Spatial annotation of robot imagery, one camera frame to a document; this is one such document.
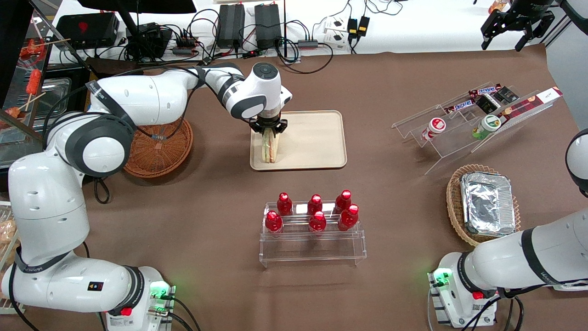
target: white table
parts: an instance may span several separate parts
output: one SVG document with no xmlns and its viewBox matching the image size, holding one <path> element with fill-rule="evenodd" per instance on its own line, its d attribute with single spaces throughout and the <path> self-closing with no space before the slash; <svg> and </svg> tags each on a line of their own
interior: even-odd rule
<svg viewBox="0 0 588 331">
<path fill-rule="evenodd" d="M 213 8 L 218 11 L 219 5 L 214 4 L 213 0 L 193 0 L 198 11 L 205 8 Z M 340 11 L 345 6 L 346 0 L 286 0 L 286 19 L 288 21 L 298 19 L 302 21 L 310 30 L 312 25 L 319 22 L 323 17 L 332 15 Z M 382 0 L 373 0 L 380 10 L 384 9 L 386 4 Z M 358 53 L 375 54 L 381 52 L 411 53 L 411 52 L 453 52 L 453 51 L 481 51 L 482 33 L 480 27 L 488 17 L 488 7 L 493 0 L 479 0 L 473 5 L 472 0 L 408 0 L 401 2 L 402 11 L 396 16 L 385 14 L 373 14 L 367 11 L 366 16 L 370 17 L 370 24 L 367 35 L 360 40 L 356 47 Z M 271 4 L 266 2 L 244 2 L 245 8 L 251 8 L 259 4 Z M 280 20 L 282 17 L 282 1 L 276 1 L 280 7 Z M 363 14 L 363 0 L 351 0 L 353 6 L 353 18 L 359 18 Z M 394 13 L 400 8 L 399 4 L 392 3 L 388 12 Z M 341 14 L 345 18 L 349 17 L 349 7 Z M 86 14 L 99 12 L 94 9 L 82 7 L 76 0 L 63 0 L 54 19 L 56 25 L 59 18 L 64 15 Z M 182 28 L 190 23 L 193 14 L 139 14 L 139 23 L 156 22 L 158 24 L 176 24 Z M 216 19 L 216 14 L 206 11 L 199 14 L 198 17 L 206 17 L 211 20 Z M 255 23 L 253 16 L 246 12 L 245 25 Z M 315 39 L 323 41 L 323 25 L 315 28 Z M 244 35 L 253 29 L 253 26 L 244 30 Z M 212 24 L 207 21 L 198 21 L 192 25 L 194 36 L 198 36 L 205 44 L 212 43 Z M 121 20 L 117 42 L 125 35 L 125 24 Z M 521 32 L 507 32 L 496 37 L 490 44 L 491 50 L 513 49 L 515 44 L 522 36 Z M 296 24 L 288 25 L 288 39 L 297 41 L 304 39 L 302 27 Z M 252 49 L 251 44 L 245 44 L 246 49 Z M 122 48 L 113 48 L 106 51 L 103 58 L 117 58 Z M 94 50 L 86 50 L 93 56 Z M 335 54 L 348 54 L 348 51 L 336 50 Z M 83 51 L 78 54 L 85 58 Z M 311 51 L 302 51 L 302 55 L 325 55 L 330 51 L 321 47 Z M 163 56 L 164 60 L 181 59 L 166 51 Z M 70 62 L 64 56 L 62 62 Z M 51 53 L 50 63 L 59 63 L 59 51 L 54 48 Z"/>
</svg>

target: red label bottle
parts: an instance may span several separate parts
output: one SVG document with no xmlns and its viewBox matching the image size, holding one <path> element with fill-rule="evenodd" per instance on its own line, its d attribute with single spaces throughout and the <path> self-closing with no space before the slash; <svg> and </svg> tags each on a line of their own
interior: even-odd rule
<svg viewBox="0 0 588 331">
<path fill-rule="evenodd" d="M 323 200 L 320 199 L 320 195 L 315 194 L 308 201 L 306 214 L 314 215 L 317 211 L 323 211 Z"/>
<path fill-rule="evenodd" d="M 340 214 L 343 210 L 346 210 L 351 206 L 351 191 L 345 190 L 335 199 L 335 208 L 333 208 L 333 214 Z"/>
<path fill-rule="evenodd" d="M 358 221 L 359 207 L 356 204 L 352 204 L 349 206 L 349 208 L 341 212 L 341 216 L 339 217 L 339 222 L 337 222 L 337 225 L 339 226 L 339 230 L 347 231 L 351 229 Z"/>
<path fill-rule="evenodd" d="M 308 221 L 308 230 L 310 232 L 323 232 L 327 228 L 327 220 L 322 211 L 317 211 Z"/>
<path fill-rule="evenodd" d="M 278 196 L 278 214 L 282 216 L 292 215 L 292 199 L 286 192 L 280 193 Z"/>
<path fill-rule="evenodd" d="M 269 233 L 282 233 L 284 231 L 283 225 L 282 218 L 275 211 L 270 210 L 265 216 L 265 227 L 268 228 Z"/>
</svg>

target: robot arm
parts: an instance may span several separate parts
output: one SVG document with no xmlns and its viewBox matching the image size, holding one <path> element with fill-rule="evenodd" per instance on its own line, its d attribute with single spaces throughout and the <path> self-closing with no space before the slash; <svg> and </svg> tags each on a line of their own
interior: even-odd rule
<svg viewBox="0 0 588 331">
<path fill-rule="evenodd" d="M 548 11 L 554 2 L 559 3 L 572 22 L 588 35 L 588 19 L 580 16 L 568 0 L 514 0 L 508 11 L 501 12 L 495 9 L 482 25 L 482 49 L 488 48 L 492 38 L 506 31 L 524 31 L 523 37 L 515 46 L 517 52 L 533 38 L 543 37 L 555 18 L 553 13 Z"/>
<path fill-rule="evenodd" d="M 89 221 L 84 174 L 109 176 L 126 163 L 139 125 L 166 124 L 183 114 L 187 90 L 207 85 L 232 117 L 255 128 L 282 132 L 281 108 L 292 94 L 278 70 L 258 63 L 247 79 L 223 64 L 170 70 L 156 76 L 122 76 L 91 82 L 88 112 L 69 112 L 48 131 L 43 152 L 9 169 L 12 211 L 21 246 L 1 290 L 13 302 L 74 312 L 108 312 L 110 331 L 157 330 L 170 287 L 151 267 L 129 267 L 78 257 Z"/>
<path fill-rule="evenodd" d="M 588 197 L 588 129 L 566 151 L 566 166 L 580 192 Z M 542 286 L 587 290 L 588 208 L 550 224 L 479 244 L 471 252 L 449 253 L 429 274 L 446 318 L 463 327 L 488 301 L 512 297 Z M 492 325 L 492 305 L 479 325 Z"/>
</svg>

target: small bottle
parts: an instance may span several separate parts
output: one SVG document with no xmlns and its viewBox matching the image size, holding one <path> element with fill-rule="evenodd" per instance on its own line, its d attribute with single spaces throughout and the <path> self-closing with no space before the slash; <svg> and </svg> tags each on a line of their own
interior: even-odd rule
<svg viewBox="0 0 588 331">
<path fill-rule="evenodd" d="M 265 227 L 268 228 L 269 233 L 282 233 L 284 231 L 284 222 L 280 215 L 270 210 L 265 216 Z"/>
<path fill-rule="evenodd" d="M 322 211 L 317 211 L 308 221 L 308 231 L 317 233 L 323 232 L 327 228 L 327 219 Z"/>
<path fill-rule="evenodd" d="M 320 199 L 320 195 L 313 195 L 306 208 L 307 215 L 314 215 L 317 211 L 323 211 L 323 200 Z"/>
<path fill-rule="evenodd" d="M 472 136 L 476 139 L 482 140 L 488 137 L 489 134 L 500 129 L 500 119 L 494 115 L 486 115 L 480 121 L 477 127 L 472 131 Z"/>
<path fill-rule="evenodd" d="M 349 208 L 349 206 L 351 206 L 351 191 L 345 190 L 335 199 L 333 214 L 340 214 L 343 210 Z"/>
<path fill-rule="evenodd" d="M 351 229 L 359 221 L 359 207 L 356 204 L 352 204 L 346 210 L 343 210 L 337 225 L 339 230 L 347 231 Z"/>
<path fill-rule="evenodd" d="M 442 118 L 434 117 L 429 121 L 429 125 L 423 130 L 423 139 L 431 140 L 436 135 L 445 131 L 445 121 Z"/>
<path fill-rule="evenodd" d="M 286 192 L 280 193 L 278 197 L 278 214 L 281 216 L 292 215 L 292 199 Z"/>
</svg>

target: round wicker basket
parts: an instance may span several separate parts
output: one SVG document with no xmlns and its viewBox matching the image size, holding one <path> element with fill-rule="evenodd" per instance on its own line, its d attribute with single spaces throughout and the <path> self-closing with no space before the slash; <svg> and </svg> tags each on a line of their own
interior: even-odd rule
<svg viewBox="0 0 588 331">
<path fill-rule="evenodd" d="M 175 130 L 179 121 L 140 128 L 150 135 L 166 137 Z M 155 140 L 140 131 L 135 132 L 129 161 L 125 165 L 126 172 L 139 178 L 155 178 L 179 167 L 190 153 L 194 141 L 192 127 L 187 121 L 181 121 L 178 132 L 167 140 Z"/>
<path fill-rule="evenodd" d="M 464 225 L 463 222 L 463 203 L 462 203 L 462 187 L 460 185 L 460 178 L 462 175 L 466 173 L 471 173 L 472 171 L 482 171 L 485 173 L 493 173 L 498 174 L 492 168 L 486 167 L 485 165 L 480 164 L 468 164 L 464 165 L 463 167 L 457 169 L 451 179 L 449 180 L 449 184 L 447 185 L 447 211 L 449 212 L 449 219 L 451 220 L 451 225 L 457 232 L 457 234 L 465 240 L 468 244 L 472 246 L 477 246 L 484 241 L 489 241 L 492 239 L 496 239 L 495 237 L 489 236 L 482 236 L 479 234 L 471 234 L 469 233 Z M 515 230 L 520 230 L 520 213 L 519 213 L 519 204 L 516 201 L 516 198 L 513 196 L 513 208 L 514 208 L 514 222 L 515 222 Z"/>
</svg>

